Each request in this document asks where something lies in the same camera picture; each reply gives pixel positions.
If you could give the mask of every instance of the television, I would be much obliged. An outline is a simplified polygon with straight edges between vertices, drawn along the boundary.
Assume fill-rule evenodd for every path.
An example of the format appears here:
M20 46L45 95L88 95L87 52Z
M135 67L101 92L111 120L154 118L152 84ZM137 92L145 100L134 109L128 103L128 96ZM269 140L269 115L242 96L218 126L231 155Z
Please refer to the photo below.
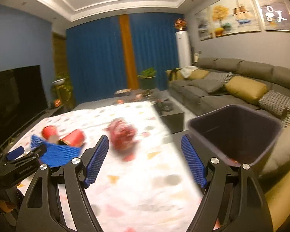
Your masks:
M48 108L40 66L0 72L0 148Z

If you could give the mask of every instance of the painted sailboat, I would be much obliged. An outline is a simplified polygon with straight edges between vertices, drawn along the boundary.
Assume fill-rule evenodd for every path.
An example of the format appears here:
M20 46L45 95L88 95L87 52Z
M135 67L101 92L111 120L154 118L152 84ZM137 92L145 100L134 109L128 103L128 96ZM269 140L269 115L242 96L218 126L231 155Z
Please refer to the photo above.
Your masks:
M235 21L239 24L250 23L250 18L252 18L251 13L238 0L236 0L236 5L237 7L233 9L233 15L236 17Z

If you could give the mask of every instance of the polka dot tablecloth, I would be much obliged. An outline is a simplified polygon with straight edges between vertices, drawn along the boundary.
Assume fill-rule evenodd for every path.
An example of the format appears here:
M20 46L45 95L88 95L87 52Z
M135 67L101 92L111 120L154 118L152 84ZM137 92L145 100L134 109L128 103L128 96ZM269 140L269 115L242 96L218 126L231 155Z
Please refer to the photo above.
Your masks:
M105 232L186 231L202 199L186 163L172 142L167 127L149 102L126 103L78 110L46 118L33 127L12 149L30 151L32 134L41 136L55 125L60 137L75 129L85 133L84 150L94 147L114 118L123 117L137 129L139 141L132 155L117 153L110 144L96 182L86 194ZM32 177L19 189L25 194ZM59 185L61 205L69 228L76 229L64 185Z

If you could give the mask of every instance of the trash bin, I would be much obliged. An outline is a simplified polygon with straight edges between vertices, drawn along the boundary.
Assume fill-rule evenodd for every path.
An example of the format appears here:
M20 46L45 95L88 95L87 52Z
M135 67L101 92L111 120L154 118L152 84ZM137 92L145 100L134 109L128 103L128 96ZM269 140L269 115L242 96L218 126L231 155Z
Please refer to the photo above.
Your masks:
M228 105L188 122L189 134L229 166L249 164L258 173L282 126L278 119L241 105Z

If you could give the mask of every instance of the silver screw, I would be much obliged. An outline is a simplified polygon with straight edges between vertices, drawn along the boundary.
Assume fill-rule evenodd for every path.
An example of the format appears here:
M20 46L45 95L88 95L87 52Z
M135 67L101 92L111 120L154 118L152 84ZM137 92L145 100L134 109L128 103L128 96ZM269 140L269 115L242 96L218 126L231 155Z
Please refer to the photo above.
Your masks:
M211 158L211 162L213 164L218 164L219 163L219 159L217 159L217 158Z
M46 164L42 164L42 165L40 165L40 169L41 169L41 170L45 170L45 169L47 169L47 165L46 165Z
M248 164L243 164L243 169L248 170L250 168L250 166Z
M80 161L81 160L79 158L74 158L71 160L72 164L78 164L78 163L80 163Z

